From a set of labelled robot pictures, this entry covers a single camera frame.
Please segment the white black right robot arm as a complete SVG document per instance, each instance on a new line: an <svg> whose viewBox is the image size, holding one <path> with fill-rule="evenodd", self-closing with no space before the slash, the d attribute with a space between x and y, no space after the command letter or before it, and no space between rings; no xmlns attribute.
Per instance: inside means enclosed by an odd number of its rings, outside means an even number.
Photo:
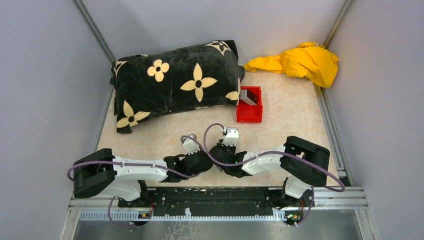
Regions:
<svg viewBox="0 0 424 240"><path fill-rule="evenodd" d="M221 140L209 154L213 163L227 175L244 178L265 172L285 170L291 174L284 181L281 199L287 206L295 206L311 187L325 187L331 152L297 136L289 136L286 143L270 151L236 153L236 146Z"/></svg>

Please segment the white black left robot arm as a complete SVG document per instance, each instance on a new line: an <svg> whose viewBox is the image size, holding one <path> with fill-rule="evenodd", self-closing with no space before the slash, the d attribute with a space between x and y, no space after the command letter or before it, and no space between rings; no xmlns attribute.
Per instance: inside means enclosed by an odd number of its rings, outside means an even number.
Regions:
<svg viewBox="0 0 424 240"><path fill-rule="evenodd" d="M67 176L73 182L76 199L102 195L144 207L150 200L147 181L180 183L198 177L212 166L212 160L202 150L159 160L133 160L114 156L110 148L104 148L76 161Z"/></svg>

